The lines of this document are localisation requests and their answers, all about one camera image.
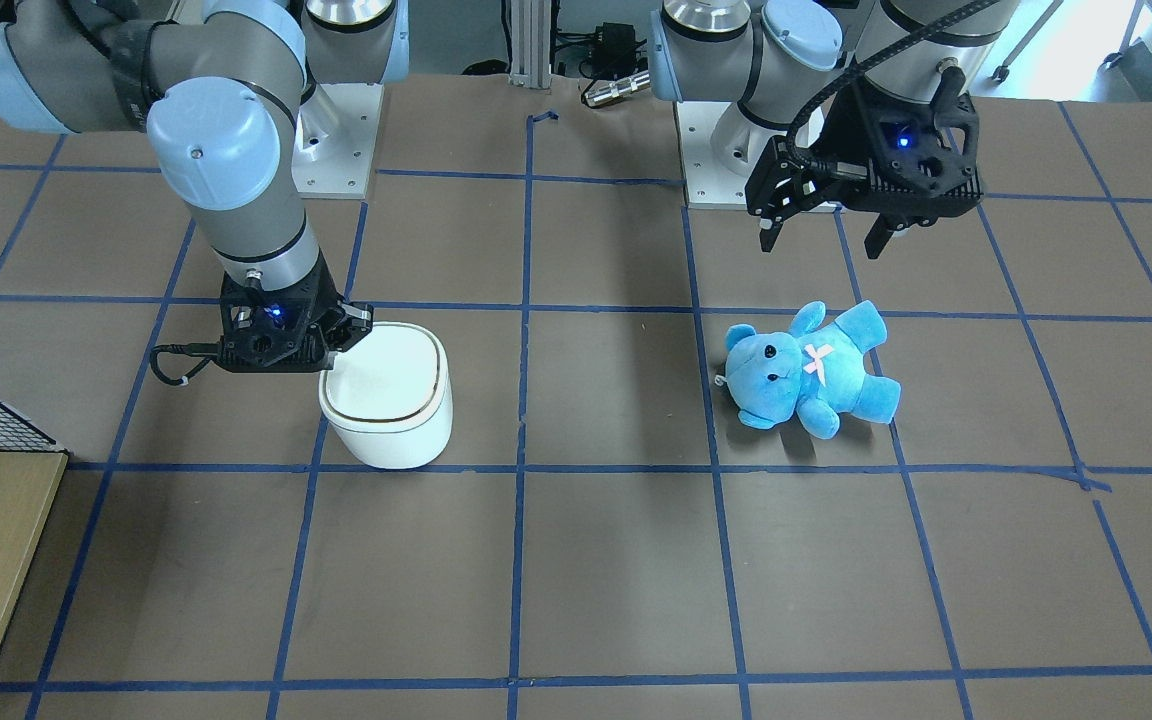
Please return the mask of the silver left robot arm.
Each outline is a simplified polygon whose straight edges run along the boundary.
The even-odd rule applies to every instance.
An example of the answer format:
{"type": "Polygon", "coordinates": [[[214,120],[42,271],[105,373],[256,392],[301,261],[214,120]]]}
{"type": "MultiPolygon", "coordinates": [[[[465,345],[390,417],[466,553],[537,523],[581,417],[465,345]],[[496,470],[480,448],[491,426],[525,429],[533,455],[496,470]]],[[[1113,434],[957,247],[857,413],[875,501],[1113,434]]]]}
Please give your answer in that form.
{"type": "Polygon", "coordinates": [[[874,215],[876,259],[896,234],[978,209],[980,118],[968,88],[1014,1],[664,1],[653,94],[728,105],[763,251],[827,202],[874,215]]]}

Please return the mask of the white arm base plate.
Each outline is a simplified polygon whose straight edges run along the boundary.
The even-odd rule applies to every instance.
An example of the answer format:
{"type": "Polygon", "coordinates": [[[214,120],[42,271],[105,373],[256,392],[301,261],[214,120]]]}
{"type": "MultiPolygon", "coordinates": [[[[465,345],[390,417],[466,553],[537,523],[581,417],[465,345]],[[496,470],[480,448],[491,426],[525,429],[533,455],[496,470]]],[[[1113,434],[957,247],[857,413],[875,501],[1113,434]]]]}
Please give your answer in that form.
{"type": "Polygon", "coordinates": [[[750,122],[732,103],[677,103],[675,119],[691,209],[745,210],[745,185],[773,129],[750,122]]]}
{"type": "Polygon", "coordinates": [[[300,109],[291,176],[306,199],[365,200],[385,88],[317,85],[300,109]]]}

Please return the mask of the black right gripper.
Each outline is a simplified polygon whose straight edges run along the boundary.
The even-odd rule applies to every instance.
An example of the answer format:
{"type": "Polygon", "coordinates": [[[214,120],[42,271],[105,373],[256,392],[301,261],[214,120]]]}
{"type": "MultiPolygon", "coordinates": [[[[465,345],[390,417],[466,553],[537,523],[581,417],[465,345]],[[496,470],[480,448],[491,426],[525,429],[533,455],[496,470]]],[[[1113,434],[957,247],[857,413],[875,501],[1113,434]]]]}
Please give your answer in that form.
{"type": "Polygon", "coordinates": [[[312,373],[366,338],[371,304],[346,304],[325,263],[283,290],[223,276],[217,364],[236,373],[312,373]]]}

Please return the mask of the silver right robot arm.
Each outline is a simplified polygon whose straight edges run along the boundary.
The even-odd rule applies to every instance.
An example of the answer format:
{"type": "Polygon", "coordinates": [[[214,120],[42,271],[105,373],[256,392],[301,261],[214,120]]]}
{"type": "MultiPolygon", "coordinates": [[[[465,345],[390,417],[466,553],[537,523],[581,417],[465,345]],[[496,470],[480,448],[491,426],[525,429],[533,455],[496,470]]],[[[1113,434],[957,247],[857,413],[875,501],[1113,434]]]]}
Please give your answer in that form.
{"type": "Polygon", "coordinates": [[[300,109],[321,81],[410,68],[404,1],[206,1],[200,23],[137,1],[18,1],[0,24],[0,118],[47,135],[145,132],[223,268],[221,334],[159,344],[234,373],[332,367],[372,332],[338,291],[293,177],[300,109]]]}

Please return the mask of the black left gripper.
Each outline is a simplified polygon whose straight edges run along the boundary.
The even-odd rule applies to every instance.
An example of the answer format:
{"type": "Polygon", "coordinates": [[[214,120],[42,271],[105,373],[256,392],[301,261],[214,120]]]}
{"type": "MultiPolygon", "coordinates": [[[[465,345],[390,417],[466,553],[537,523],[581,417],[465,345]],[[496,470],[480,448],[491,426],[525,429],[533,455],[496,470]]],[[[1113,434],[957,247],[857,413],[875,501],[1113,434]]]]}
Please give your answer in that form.
{"type": "Polygon", "coordinates": [[[788,219],[823,202],[879,214],[869,260],[919,223],[975,209],[984,197],[980,123],[965,85],[964,76],[942,76],[931,100],[914,103],[859,79],[838,92],[812,145],[773,136],[746,182],[760,251],[776,247],[788,219]]]}

